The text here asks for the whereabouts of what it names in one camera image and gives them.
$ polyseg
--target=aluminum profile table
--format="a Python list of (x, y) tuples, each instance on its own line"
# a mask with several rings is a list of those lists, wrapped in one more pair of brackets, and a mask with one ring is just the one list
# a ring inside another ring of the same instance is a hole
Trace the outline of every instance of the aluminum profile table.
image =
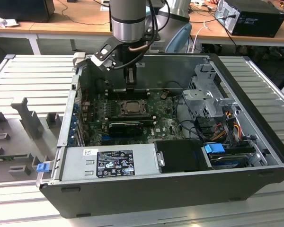
[[(251, 60), (244, 57), (220, 59), (284, 144), (284, 94)], [(226, 86), (222, 87), (230, 96)]]
[[(241, 57), (221, 57), (221, 60), (284, 142), (284, 95), (251, 61)], [(8, 227), (284, 227), (284, 182), (268, 185), (246, 201), (75, 219), (62, 218), (34, 181), (0, 183), (0, 224)]]
[(28, 109), (38, 117), (48, 112), (63, 116), (75, 74), (73, 55), (7, 55), (0, 64), (0, 112), (5, 118), (18, 118), (10, 104), (26, 97)]

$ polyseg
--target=blue latch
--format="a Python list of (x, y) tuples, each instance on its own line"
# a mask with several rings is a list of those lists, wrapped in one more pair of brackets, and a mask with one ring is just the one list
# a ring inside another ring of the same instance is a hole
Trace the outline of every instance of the blue latch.
[(40, 163), (37, 165), (37, 172), (44, 173), (49, 172), (49, 163)]
[(207, 154), (225, 153), (225, 149), (221, 143), (208, 143), (204, 146)]

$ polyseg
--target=robotic arm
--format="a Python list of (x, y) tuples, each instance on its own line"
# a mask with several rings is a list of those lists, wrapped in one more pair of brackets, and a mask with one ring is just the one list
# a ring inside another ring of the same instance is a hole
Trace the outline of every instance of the robotic arm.
[(191, 31), (190, 0), (164, 1), (165, 6), (155, 15), (152, 2), (148, 0), (151, 16), (147, 20), (145, 0), (110, 0), (113, 36), (91, 60), (101, 70), (123, 69), (127, 87), (133, 88), (137, 83), (135, 64), (156, 41), (160, 40), (160, 48), (155, 47), (158, 51), (181, 50)]

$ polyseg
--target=warning label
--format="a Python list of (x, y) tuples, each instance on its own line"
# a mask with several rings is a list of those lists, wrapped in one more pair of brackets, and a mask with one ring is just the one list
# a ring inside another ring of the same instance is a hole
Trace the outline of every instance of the warning label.
[(134, 175), (133, 151), (98, 152), (96, 175), (99, 178)]

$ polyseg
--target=paper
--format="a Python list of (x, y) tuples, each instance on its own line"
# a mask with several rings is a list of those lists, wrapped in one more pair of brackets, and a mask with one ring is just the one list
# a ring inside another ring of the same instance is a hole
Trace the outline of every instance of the paper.
[(11, 26), (18, 26), (18, 25), (19, 24), (14, 19), (0, 18), (0, 27), (2, 27), (2, 28), (11, 27)]

